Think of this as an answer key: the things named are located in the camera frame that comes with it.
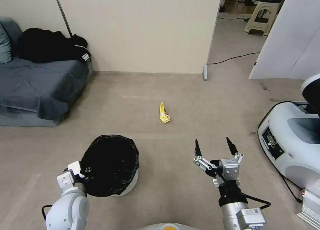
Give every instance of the sofa cushion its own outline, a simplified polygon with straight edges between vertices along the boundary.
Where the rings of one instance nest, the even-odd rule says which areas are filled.
[[[11,61],[11,45],[7,33],[0,25],[0,63]]]
[[[0,16],[0,25],[2,25],[8,35],[11,44],[11,56],[14,57],[17,53],[16,47],[18,40],[22,35],[22,31],[17,23],[10,17]]]

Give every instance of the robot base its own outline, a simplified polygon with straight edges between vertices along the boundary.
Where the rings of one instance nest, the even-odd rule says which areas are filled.
[[[260,123],[258,137],[269,160],[287,179],[320,196],[320,118],[306,102],[281,102]]]
[[[178,223],[158,223],[141,228],[140,230],[197,230],[197,228],[189,227]]]

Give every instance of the blue pillow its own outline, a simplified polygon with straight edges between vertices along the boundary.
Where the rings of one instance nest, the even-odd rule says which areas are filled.
[[[11,45],[7,33],[0,24],[0,64],[11,61]]]

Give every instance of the black garbage bag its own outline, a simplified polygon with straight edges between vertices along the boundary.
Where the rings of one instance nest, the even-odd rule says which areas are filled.
[[[132,139],[102,135],[91,143],[80,164],[89,195],[120,195],[139,168],[139,151]]]

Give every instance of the white plastic stool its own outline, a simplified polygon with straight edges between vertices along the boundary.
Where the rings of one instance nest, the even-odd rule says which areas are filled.
[[[275,20],[277,11],[279,8],[279,3],[270,3],[270,2],[261,2],[259,1],[254,12],[249,19],[246,28],[244,29],[245,33],[249,33],[250,30],[261,30],[263,31],[263,36],[267,36],[271,30],[273,25],[273,21]],[[269,14],[268,21],[266,23],[257,22],[257,16],[261,15],[261,13]]]

